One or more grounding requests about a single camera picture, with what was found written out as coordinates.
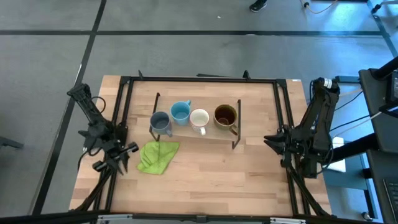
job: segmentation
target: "black desk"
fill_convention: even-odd
[[[386,104],[387,82],[373,79],[369,70],[360,70],[359,77],[370,115],[379,112],[379,107]],[[385,223],[395,223],[394,215],[388,201],[383,179],[398,178],[398,119],[387,114],[380,114],[372,119],[379,150],[368,150],[371,177],[374,181],[382,217]]]

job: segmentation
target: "shoe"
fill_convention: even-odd
[[[252,12],[258,12],[261,9],[264,9],[267,6],[267,0],[257,0],[255,3],[253,3],[249,9]]]

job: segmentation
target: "mug rack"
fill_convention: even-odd
[[[159,97],[160,97],[160,93],[156,93],[154,110],[153,110],[152,114],[154,114],[156,112]],[[236,122],[237,122],[237,128],[238,128],[238,139],[236,141],[232,142],[232,149],[234,149],[241,140],[241,100],[240,99],[238,100],[238,114],[237,114]],[[155,139],[155,141],[159,141],[160,135],[158,134],[157,136],[155,136],[154,132],[152,131],[152,127],[150,125],[149,125],[149,132],[152,135],[152,137]]]

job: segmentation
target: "mug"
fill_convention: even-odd
[[[189,114],[191,113],[191,101],[179,101],[173,104],[170,109],[174,121],[178,125],[187,125],[189,121]]]
[[[191,113],[190,122],[192,128],[204,136],[206,134],[205,126],[209,123],[209,114],[203,109],[196,109]]]
[[[172,123],[167,113],[158,111],[150,117],[150,126],[157,134],[166,134],[172,137]]]
[[[214,111],[214,123],[217,128],[229,130],[234,135],[238,135],[238,128],[235,125],[236,118],[236,110],[231,105],[219,105]]]

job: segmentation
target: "gray mug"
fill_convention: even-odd
[[[158,111],[150,117],[150,126],[157,134],[166,134],[172,137],[172,123],[167,113]]]

